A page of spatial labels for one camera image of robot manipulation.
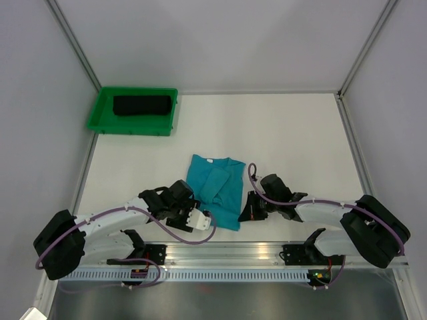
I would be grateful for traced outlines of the teal t shirt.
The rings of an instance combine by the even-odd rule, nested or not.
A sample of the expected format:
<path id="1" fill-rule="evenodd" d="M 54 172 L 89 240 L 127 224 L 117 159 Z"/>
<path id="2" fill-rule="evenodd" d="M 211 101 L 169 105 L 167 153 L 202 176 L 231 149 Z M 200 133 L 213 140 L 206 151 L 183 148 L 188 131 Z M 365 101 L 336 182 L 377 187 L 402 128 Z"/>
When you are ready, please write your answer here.
<path id="1" fill-rule="evenodd" d="M 219 228 L 240 230 L 245 167 L 244 162 L 229 157 L 213 159 L 194 154 L 191 158 L 186 183 L 200 208 L 213 215 Z"/>

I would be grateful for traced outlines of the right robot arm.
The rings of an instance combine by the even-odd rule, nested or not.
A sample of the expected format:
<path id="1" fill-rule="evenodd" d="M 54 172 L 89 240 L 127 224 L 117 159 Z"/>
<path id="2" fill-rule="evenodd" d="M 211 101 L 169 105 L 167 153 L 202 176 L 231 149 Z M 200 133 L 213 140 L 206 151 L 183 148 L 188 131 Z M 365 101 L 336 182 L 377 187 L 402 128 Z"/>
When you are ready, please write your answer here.
<path id="1" fill-rule="evenodd" d="M 278 213 L 288 221 L 321 224 L 297 255 L 284 247 L 286 265 L 339 265 L 347 256 L 361 256 L 385 269 L 403 254 L 411 237 L 409 229 L 371 195 L 345 203 L 293 192 L 276 174 L 261 179 L 250 175 L 250 182 L 254 190 L 248 193 L 240 222 L 261 221 Z"/>

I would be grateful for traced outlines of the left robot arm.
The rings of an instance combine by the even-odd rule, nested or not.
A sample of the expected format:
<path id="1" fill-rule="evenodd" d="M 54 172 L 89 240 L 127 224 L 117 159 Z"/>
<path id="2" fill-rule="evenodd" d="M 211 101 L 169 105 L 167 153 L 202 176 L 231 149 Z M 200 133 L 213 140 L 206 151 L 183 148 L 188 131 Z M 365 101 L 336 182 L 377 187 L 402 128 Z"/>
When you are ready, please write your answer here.
<path id="1" fill-rule="evenodd" d="M 136 265 L 149 257 L 136 227 L 161 221 L 185 225 L 200 202 L 183 180 L 170 187 L 146 189 L 122 206 L 100 213 L 54 214 L 33 242 L 36 269 L 50 280 L 64 278 L 81 265 Z"/>

